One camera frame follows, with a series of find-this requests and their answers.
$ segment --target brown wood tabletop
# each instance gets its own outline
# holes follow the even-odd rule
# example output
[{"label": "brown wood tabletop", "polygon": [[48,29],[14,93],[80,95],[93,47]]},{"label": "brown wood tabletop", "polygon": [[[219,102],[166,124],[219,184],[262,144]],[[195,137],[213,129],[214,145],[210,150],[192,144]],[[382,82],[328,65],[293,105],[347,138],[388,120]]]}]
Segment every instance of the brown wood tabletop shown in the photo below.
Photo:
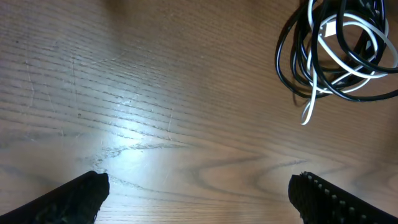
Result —
[{"label": "brown wood tabletop", "polygon": [[307,170],[397,216],[398,98],[329,96],[301,126],[274,68],[298,6],[1,0],[0,214],[95,170],[100,224],[301,223],[287,185]]}]

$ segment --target wood grain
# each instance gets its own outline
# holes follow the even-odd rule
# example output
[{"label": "wood grain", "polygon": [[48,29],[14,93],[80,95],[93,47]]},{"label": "wood grain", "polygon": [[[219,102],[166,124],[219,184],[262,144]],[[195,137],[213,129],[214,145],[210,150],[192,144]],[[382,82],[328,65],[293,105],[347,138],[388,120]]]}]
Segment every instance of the wood grain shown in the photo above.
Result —
[{"label": "wood grain", "polygon": [[97,223],[301,223],[287,184],[308,170],[398,215],[398,99],[331,96],[301,126],[274,71],[297,7],[1,0],[0,214],[95,170]]}]

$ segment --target cable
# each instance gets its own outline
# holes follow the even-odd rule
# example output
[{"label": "cable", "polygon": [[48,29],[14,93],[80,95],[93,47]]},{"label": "cable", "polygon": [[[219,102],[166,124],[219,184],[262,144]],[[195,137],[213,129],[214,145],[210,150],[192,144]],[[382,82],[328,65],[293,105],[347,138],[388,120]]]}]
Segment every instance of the cable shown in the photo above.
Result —
[{"label": "cable", "polygon": [[[398,96],[398,90],[376,96],[348,94],[362,88],[372,79],[398,73],[398,52],[388,39],[389,24],[384,0],[356,0],[349,4],[347,0],[339,0],[337,4],[332,0],[324,0],[314,9],[315,1],[308,0],[294,12],[280,33],[275,52],[275,69],[282,83],[294,94],[308,99],[302,114],[302,125],[310,121],[316,99],[328,95],[334,94],[355,102],[385,100]],[[297,84],[290,82],[280,68],[282,49],[294,25],[290,69]],[[363,30],[353,50],[345,41],[344,26],[358,26]],[[346,54],[343,60],[324,41],[324,38],[331,35],[327,32],[336,34],[338,43]],[[311,41],[306,50],[304,40],[308,33],[311,33]],[[318,45],[339,65],[338,68],[320,65]],[[386,47],[394,59],[391,68],[378,65]]]}]

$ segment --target black cable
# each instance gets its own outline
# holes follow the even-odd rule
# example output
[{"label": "black cable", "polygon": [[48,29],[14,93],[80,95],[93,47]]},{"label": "black cable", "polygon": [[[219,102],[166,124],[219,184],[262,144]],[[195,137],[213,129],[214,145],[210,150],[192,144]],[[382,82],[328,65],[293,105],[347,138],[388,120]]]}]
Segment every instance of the black cable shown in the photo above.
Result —
[{"label": "black cable", "polygon": [[[311,28],[308,24],[307,18],[308,1],[302,4],[290,17],[286,25],[282,29],[277,43],[277,48],[275,52],[275,69],[277,74],[282,81],[282,83],[290,89],[294,94],[301,96],[302,98],[310,98],[311,95],[309,89],[312,88],[312,77],[311,74],[307,72],[307,59],[308,55],[305,50],[304,40],[308,33],[311,32]],[[380,31],[385,31],[386,26],[386,14],[384,7],[384,0],[354,0],[350,1],[349,4],[347,0],[324,0],[323,3],[313,10],[314,18],[314,28],[312,30],[312,37],[318,37],[320,31],[320,24],[322,20],[327,17],[337,14],[336,18],[336,36],[338,42],[346,53],[344,63],[350,67],[357,67],[358,65],[363,66],[358,72],[361,73],[398,73],[398,68],[384,68],[380,67],[378,64],[381,61],[386,44],[378,36],[376,36],[377,42],[377,53],[376,56],[369,61],[369,59],[374,55],[374,50],[372,47],[366,48],[367,42],[370,40],[366,31],[363,31],[358,42],[353,50],[348,47],[343,35],[343,17],[344,13],[354,14],[362,19],[368,21],[374,27],[378,28]],[[282,49],[287,36],[295,25],[294,30],[294,43],[290,52],[290,69],[292,72],[293,79],[296,83],[292,83],[289,79],[282,73],[280,67],[280,57],[282,54]],[[321,67],[318,59],[318,40],[313,38],[311,40],[311,51],[312,51],[312,64],[318,74],[319,88],[326,88],[335,95],[338,95],[346,100],[350,101],[376,101],[392,98],[398,95],[398,90],[394,90],[390,93],[385,93],[376,96],[353,96],[343,93],[342,90],[349,86],[353,86],[363,81],[364,78],[357,77],[355,75],[350,75],[342,79],[338,84],[331,84],[333,80],[336,80],[340,76],[344,75],[347,71],[343,68],[325,68]],[[331,78],[327,79],[326,73],[330,74]],[[316,98],[322,98],[328,96],[327,93],[319,93]]]}]

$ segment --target white cable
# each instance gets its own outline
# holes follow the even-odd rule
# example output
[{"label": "white cable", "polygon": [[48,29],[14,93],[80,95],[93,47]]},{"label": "white cable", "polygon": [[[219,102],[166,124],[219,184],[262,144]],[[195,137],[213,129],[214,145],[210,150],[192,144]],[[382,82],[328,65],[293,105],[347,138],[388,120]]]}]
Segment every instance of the white cable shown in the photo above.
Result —
[{"label": "white cable", "polygon": [[[308,1],[308,10],[307,10],[307,17],[308,17],[308,23],[310,24],[311,30],[313,30],[313,18],[312,18],[312,6],[313,6],[313,0],[309,0]],[[327,17],[325,20],[323,20],[321,22],[321,27],[323,27],[325,24],[327,24],[328,22],[331,22],[332,20],[334,20],[337,17],[337,14],[334,14],[330,17]],[[371,60],[373,60],[376,57],[377,54],[377,40],[376,37],[374,35],[377,34],[388,46],[388,48],[390,49],[392,56],[394,58],[394,63],[393,63],[393,67],[397,67],[398,66],[398,52],[396,50],[396,48],[393,46],[393,44],[391,43],[391,41],[387,38],[388,37],[388,33],[389,33],[389,24],[388,21],[386,19],[386,27],[385,27],[385,32],[382,33],[379,29],[377,29],[376,27],[374,27],[372,24],[368,23],[367,21],[365,21],[364,19],[355,16],[354,14],[350,14],[350,13],[344,13],[344,17],[349,17],[352,18],[356,21],[349,21],[349,22],[344,22],[343,26],[359,26],[360,28],[362,28],[363,30],[365,30],[368,33],[369,38],[371,39],[371,46],[374,49],[374,55],[368,59],[368,61],[370,62]],[[360,70],[361,68],[363,68],[363,66],[357,66],[355,68],[351,68],[350,66],[348,66],[347,64],[344,63],[344,61],[342,61],[330,48],[329,46],[326,44],[326,42],[323,40],[322,35],[320,34],[318,37],[312,37],[312,38],[317,38],[318,42],[320,43],[320,45],[322,46],[322,48],[325,49],[325,51],[327,52],[327,54],[343,69],[345,69],[347,71],[346,74],[342,75],[341,77],[337,78],[336,80],[334,80],[331,84],[337,84],[338,82],[340,82],[342,79],[350,76],[350,75],[355,75],[361,78],[365,78],[365,81],[363,81],[361,84],[359,84],[356,87],[352,87],[350,89],[347,90],[343,90],[343,93],[349,93],[355,90],[358,90],[360,88],[362,88],[363,86],[365,86],[370,79],[373,78],[382,78],[385,77],[386,73],[376,73],[376,72],[371,72],[370,74],[366,74],[366,73],[361,73],[358,70]],[[313,113],[313,109],[315,106],[315,100],[317,97],[317,93],[329,93],[329,94],[333,94],[331,91],[318,87],[318,75],[314,69],[314,67],[312,66],[312,50],[309,50],[308,53],[308,59],[307,59],[307,72],[312,76],[312,82],[310,82],[311,86],[312,86],[312,94],[311,94],[311,98],[309,99],[308,103],[305,105],[305,108],[303,110],[302,113],[302,125],[306,125],[310,119],[311,119],[311,115]]]}]

